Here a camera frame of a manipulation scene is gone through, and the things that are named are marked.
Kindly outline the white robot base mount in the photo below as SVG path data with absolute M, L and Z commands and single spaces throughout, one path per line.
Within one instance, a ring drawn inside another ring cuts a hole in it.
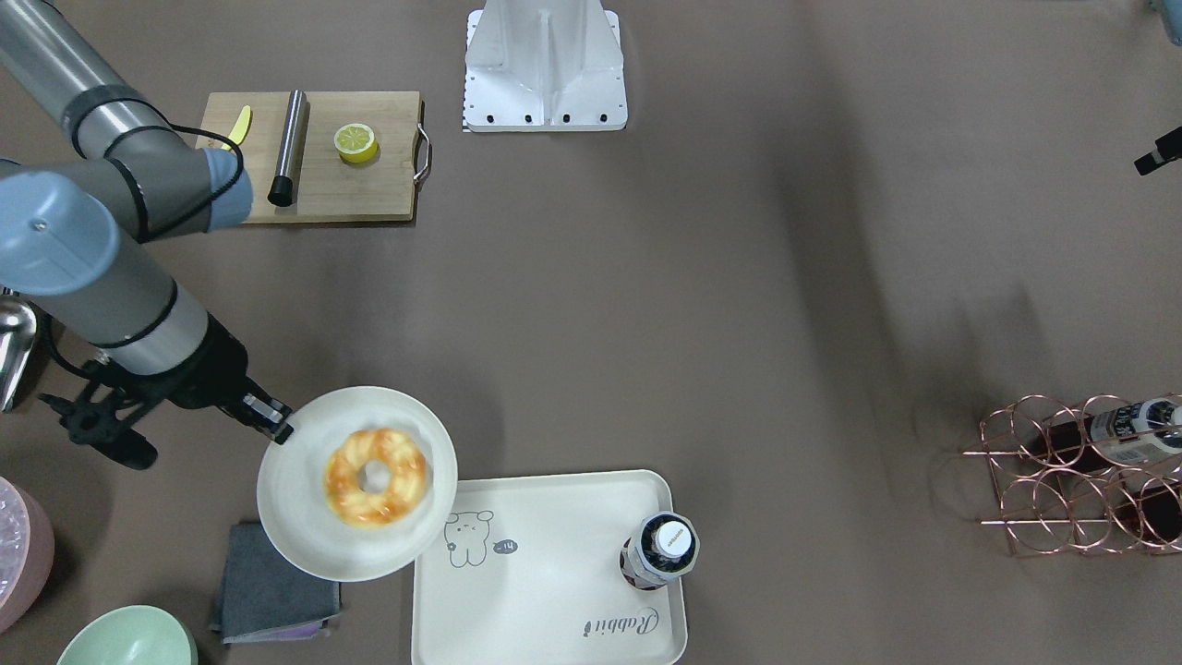
M 621 17 L 599 1 L 487 1 L 465 21 L 467 132 L 611 132 L 629 120 Z

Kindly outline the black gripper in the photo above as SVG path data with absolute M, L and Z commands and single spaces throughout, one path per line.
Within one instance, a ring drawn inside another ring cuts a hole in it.
M 293 411 L 251 380 L 247 369 L 247 348 L 210 315 L 199 348 L 175 370 L 168 400 L 190 411 L 220 408 L 233 420 L 282 445 L 296 432 L 288 422 Z

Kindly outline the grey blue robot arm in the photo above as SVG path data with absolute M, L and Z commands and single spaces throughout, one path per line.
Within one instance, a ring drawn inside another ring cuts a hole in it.
M 58 123 L 78 159 L 4 159 L 4 287 L 83 338 L 76 397 L 44 395 L 70 441 L 143 470 L 135 431 L 163 403 L 216 408 L 282 443 L 291 409 L 247 374 L 248 353 L 145 245 L 241 224 L 252 181 L 236 141 L 190 146 L 50 1 L 5 1 L 4 69 Z

